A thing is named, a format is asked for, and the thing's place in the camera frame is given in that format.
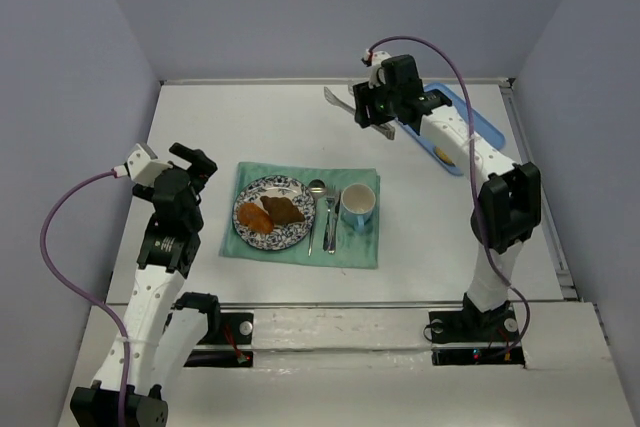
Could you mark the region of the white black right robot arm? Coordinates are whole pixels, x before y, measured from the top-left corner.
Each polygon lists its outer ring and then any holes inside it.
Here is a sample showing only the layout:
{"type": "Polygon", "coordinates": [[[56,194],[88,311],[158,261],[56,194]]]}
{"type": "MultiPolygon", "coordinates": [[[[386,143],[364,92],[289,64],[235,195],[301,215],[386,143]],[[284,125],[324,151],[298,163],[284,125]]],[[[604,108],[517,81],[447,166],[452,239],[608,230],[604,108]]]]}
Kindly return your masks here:
{"type": "Polygon", "coordinates": [[[445,89],[427,89],[412,56],[367,52],[363,62],[370,73],[352,88],[356,123],[367,128],[399,122],[439,149],[470,182],[470,225],[478,241],[473,278],[461,309],[433,315],[430,325],[437,342],[479,338],[510,316],[515,263],[541,222],[540,171],[492,146],[473,127],[472,111],[461,112],[445,89]]]}

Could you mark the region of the dark brown croissant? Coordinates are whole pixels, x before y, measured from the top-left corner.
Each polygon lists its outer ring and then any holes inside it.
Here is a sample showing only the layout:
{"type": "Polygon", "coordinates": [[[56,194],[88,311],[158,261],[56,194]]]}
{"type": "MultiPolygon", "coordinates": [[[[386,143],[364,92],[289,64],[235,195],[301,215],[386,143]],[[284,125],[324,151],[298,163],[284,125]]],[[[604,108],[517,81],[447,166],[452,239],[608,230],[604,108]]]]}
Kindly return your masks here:
{"type": "Polygon", "coordinates": [[[305,221],[303,213],[286,197],[262,196],[260,201],[275,225],[289,225],[305,221]]]}

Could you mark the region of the silver metal tongs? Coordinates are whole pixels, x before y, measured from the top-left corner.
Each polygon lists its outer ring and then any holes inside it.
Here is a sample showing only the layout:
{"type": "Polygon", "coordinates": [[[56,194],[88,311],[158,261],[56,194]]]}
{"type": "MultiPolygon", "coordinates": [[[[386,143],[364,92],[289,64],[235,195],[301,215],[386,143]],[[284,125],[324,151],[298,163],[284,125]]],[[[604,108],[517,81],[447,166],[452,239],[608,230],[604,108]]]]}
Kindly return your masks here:
{"type": "MultiPolygon", "coordinates": [[[[355,84],[356,82],[354,80],[348,80],[346,83],[348,92],[352,97],[355,97],[355,94],[354,94],[355,84]]],[[[341,98],[339,98],[328,86],[323,87],[323,95],[325,100],[329,104],[341,108],[342,110],[350,114],[352,117],[355,116],[356,114],[355,107],[343,101],[341,98]]],[[[389,141],[393,141],[395,139],[395,133],[396,133],[395,128],[389,123],[384,123],[382,125],[369,125],[369,128],[375,130],[377,133],[381,134],[385,139],[389,141]]]]}

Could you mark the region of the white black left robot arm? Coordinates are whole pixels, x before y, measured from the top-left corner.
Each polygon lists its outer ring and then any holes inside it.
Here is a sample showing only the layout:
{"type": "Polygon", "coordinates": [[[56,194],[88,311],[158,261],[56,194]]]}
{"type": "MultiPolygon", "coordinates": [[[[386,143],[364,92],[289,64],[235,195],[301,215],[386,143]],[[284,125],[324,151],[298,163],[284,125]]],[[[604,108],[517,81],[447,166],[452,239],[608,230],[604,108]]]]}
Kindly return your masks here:
{"type": "Polygon", "coordinates": [[[216,296],[182,287],[204,227],[200,193],[217,166],[199,149],[174,143],[182,168],[138,144],[119,174],[135,197],[152,204],[125,314],[88,387],[74,390],[70,409],[80,426],[164,426],[167,395],[196,344],[220,326],[216,296]]]}

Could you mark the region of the orange bread wedge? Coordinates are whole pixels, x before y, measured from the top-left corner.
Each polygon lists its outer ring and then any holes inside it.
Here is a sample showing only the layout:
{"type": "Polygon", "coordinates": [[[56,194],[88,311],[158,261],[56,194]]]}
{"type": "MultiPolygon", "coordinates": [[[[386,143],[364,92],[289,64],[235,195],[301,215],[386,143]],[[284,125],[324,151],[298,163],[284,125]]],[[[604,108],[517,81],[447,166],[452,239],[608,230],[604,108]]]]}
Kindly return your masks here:
{"type": "Polygon", "coordinates": [[[241,204],[237,209],[237,219],[252,232],[270,234],[274,230],[274,223],[269,214],[255,203],[241,204]]]}

